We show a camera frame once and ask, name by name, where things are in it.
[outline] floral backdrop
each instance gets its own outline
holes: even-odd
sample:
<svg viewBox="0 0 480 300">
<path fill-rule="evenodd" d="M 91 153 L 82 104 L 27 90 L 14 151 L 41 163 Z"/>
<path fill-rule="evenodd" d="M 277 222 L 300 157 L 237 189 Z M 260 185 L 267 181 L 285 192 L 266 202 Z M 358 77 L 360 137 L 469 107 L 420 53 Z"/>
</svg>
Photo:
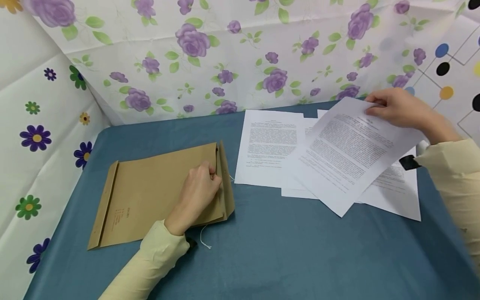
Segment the floral backdrop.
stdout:
<svg viewBox="0 0 480 300">
<path fill-rule="evenodd" d="M 0 0 L 15 3 L 13 0 Z M 460 0 L 23 0 L 114 125 L 404 87 Z"/>
</svg>

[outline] person's right hand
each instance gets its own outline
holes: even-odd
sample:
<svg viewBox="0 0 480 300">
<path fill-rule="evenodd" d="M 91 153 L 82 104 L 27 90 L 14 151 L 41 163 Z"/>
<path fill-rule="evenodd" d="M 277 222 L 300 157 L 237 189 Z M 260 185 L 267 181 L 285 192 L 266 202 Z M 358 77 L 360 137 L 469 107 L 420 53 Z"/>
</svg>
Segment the person's right hand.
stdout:
<svg viewBox="0 0 480 300">
<path fill-rule="evenodd" d="M 399 87 L 374 91 L 365 101 L 379 105 L 367 109 L 365 114 L 384 119 L 397 127 L 420 130 L 430 144 L 462 139 L 444 116 Z"/>
</svg>

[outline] blue dot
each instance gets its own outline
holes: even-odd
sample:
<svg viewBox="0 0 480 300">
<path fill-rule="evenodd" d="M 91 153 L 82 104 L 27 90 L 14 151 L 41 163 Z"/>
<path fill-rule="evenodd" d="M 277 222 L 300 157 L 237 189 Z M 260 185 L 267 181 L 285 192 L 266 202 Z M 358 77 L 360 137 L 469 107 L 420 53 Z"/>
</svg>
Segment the blue dot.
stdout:
<svg viewBox="0 0 480 300">
<path fill-rule="evenodd" d="M 411 87 L 411 86 L 406 87 L 405 90 L 407 92 L 409 92 L 410 94 L 412 94 L 412 96 L 415 96 L 415 89 L 413 87 Z"/>
<path fill-rule="evenodd" d="M 438 58 L 444 57 L 445 55 L 447 55 L 447 53 L 448 53 L 448 45 L 445 43 L 440 44 L 437 47 L 437 50 L 435 50 L 435 56 Z"/>
</svg>

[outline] purple flower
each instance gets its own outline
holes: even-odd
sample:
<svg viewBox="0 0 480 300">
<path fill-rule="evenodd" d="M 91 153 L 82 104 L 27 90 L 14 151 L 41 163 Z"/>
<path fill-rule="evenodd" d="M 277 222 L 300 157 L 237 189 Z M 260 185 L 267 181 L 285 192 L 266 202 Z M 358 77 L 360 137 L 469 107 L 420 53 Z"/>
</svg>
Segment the purple flower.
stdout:
<svg viewBox="0 0 480 300">
<path fill-rule="evenodd" d="M 224 100 L 215 111 L 217 115 L 230 114 L 232 112 L 237 112 L 237 103 L 228 100 Z"/>
<path fill-rule="evenodd" d="M 368 67 L 372 63 L 373 54 L 365 53 L 365 56 L 360 59 L 359 68 Z"/>
<path fill-rule="evenodd" d="M 183 52 L 191 57 L 205 57 L 207 49 L 210 48 L 210 40 L 203 32 L 198 32 L 192 24 L 183 24 L 175 33 L 177 43 Z"/>
<path fill-rule="evenodd" d="M 320 92 L 320 88 L 316 87 L 316 88 L 314 88 L 310 91 L 310 96 L 312 96 L 312 97 L 316 96 L 316 95 L 318 95 L 319 92 Z"/>
<path fill-rule="evenodd" d="M 241 30 L 240 22 L 233 20 L 227 26 L 228 32 L 230 33 L 239 33 Z"/>
<path fill-rule="evenodd" d="M 348 37 L 353 40 L 362 39 L 365 31 L 372 26 L 372 22 L 373 13 L 370 12 L 370 4 L 362 4 L 350 17 Z"/>
<path fill-rule="evenodd" d="M 32 264 L 30 266 L 30 270 L 28 270 L 30 274 L 34 273 L 38 268 L 38 265 L 40 264 L 40 260 L 42 258 L 42 254 L 47 249 L 49 243 L 50 243 L 50 239 L 46 238 L 43 241 L 43 244 L 37 244 L 33 247 L 33 252 L 35 254 L 32 254 L 27 258 L 27 264 Z"/>
<path fill-rule="evenodd" d="M 281 90 L 287 82 L 287 71 L 275 69 L 264 79 L 263 88 L 269 93 Z"/>
<path fill-rule="evenodd" d="M 47 78 L 47 80 L 54 81 L 55 79 L 57 79 L 57 73 L 55 73 L 53 69 L 46 68 L 45 70 L 43 70 L 43 72 L 45 72 L 45 77 Z"/>
<path fill-rule="evenodd" d="M 345 90 L 336 95 L 335 100 L 342 100 L 344 97 L 356 97 L 359 91 L 360 87 L 358 85 L 349 85 L 345 88 Z"/>
<path fill-rule="evenodd" d="M 278 62 L 278 54 L 275 52 L 268 52 L 265 54 L 265 58 L 268 60 L 269 63 L 277 63 Z"/>
<path fill-rule="evenodd" d="M 110 73 L 110 78 L 113 80 L 116 80 L 118 82 L 121 82 L 123 84 L 128 82 L 128 79 L 125 78 L 125 74 L 122 74 L 120 72 L 112 72 Z"/>
<path fill-rule="evenodd" d="M 355 81 L 357 79 L 358 73 L 357 72 L 350 72 L 347 74 L 348 81 Z"/>
<path fill-rule="evenodd" d="M 184 110 L 185 112 L 192 112 L 194 109 L 195 109 L 195 107 L 194 107 L 193 105 L 185 105 L 185 106 L 183 107 L 183 110 Z"/>
<path fill-rule="evenodd" d="M 22 4 L 48 27 L 68 27 L 76 21 L 75 5 L 70 0 L 24 0 Z"/>
<path fill-rule="evenodd" d="M 82 167 L 82 169 L 85 168 L 87 165 L 88 159 L 90 158 L 90 154 L 92 153 L 92 142 L 80 143 L 80 150 L 75 150 L 73 153 L 73 156 L 78 158 L 77 161 L 75 162 L 75 166 L 77 168 Z"/>
<path fill-rule="evenodd" d="M 409 78 L 405 75 L 399 75 L 397 77 L 395 77 L 395 79 L 393 80 L 392 82 L 392 86 L 393 87 L 404 87 L 407 82 L 408 82 Z"/>
<path fill-rule="evenodd" d="M 156 15 L 155 10 L 152 8 L 153 0 L 136 0 L 134 2 L 135 7 L 139 15 L 150 20 L 152 16 Z"/>
<path fill-rule="evenodd" d="M 302 54 L 312 54 L 315 51 L 315 48 L 318 46 L 318 39 L 314 37 L 310 37 L 309 39 L 303 41 L 302 47 Z"/>
<path fill-rule="evenodd" d="M 225 93 L 223 91 L 223 88 L 221 87 L 214 87 L 213 90 L 212 90 L 212 93 L 214 93 L 215 95 L 217 95 L 218 97 L 223 97 L 225 96 Z"/>
<path fill-rule="evenodd" d="M 410 2 L 408 0 L 401 0 L 394 6 L 395 12 L 399 14 L 407 13 L 410 9 Z"/>
<path fill-rule="evenodd" d="M 423 63 L 423 60 L 427 58 L 427 55 L 422 48 L 417 48 L 413 50 L 413 57 L 415 58 L 417 66 L 420 66 Z"/>
<path fill-rule="evenodd" d="M 20 137 L 24 140 L 22 141 L 23 147 L 30 146 L 30 151 L 35 152 L 38 148 L 44 151 L 47 149 L 47 144 L 51 144 L 52 140 L 48 137 L 50 136 L 50 131 L 43 131 L 43 126 L 38 125 L 35 128 L 32 125 L 27 126 L 27 131 L 22 131 Z"/>
<path fill-rule="evenodd" d="M 125 103 L 128 107 L 134 108 L 136 111 L 143 111 L 149 109 L 152 103 L 150 97 L 142 90 L 137 90 L 131 87 L 128 90 L 128 96 L 125 98 Z"/>
<path fill-rule="evenodd" d="M 178 0 L 177 4 L 180 6 L 180 13 L 183 15 L 192 11 L 193 0 Z"/>
<path fill-rule="evenodd" d="M 233 81 L 233 73 L 229 70 L 223 70 L 220 74 L 218 74 L 218 80 L 223 84 L 229 84 Z"/>
<path fill-rule="evenodd" d="M 157 74 L 160 72 L 160 69 L 158 68 L 160 66 L 160 63 L 153 58 L 145 57 L 145 59 L 142 61 L 142 66 L 149 74 Z"/>
</svg>

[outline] light yellow sleeve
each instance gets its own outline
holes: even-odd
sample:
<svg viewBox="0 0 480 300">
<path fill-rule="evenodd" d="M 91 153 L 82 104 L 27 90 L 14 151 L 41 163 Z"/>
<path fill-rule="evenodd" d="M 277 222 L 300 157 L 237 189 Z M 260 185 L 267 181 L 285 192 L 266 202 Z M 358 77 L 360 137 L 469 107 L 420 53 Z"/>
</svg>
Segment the light yellow sleeve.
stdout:
<svg viewBox="0 0 480 300">
<path fill-rule="evenodd" d="M 480 276 L 480 149 L 471 139 L 440 143 L 415 160 L 430 173 Z"/>
<path fill-rule="evenodd" d="M 160 279 L 175 266 L 189 244 L 185 236 L 172 235 L 163 223 L 156 221 L 130 259 L 100 300 L 145 300 Z"/>
</svg>

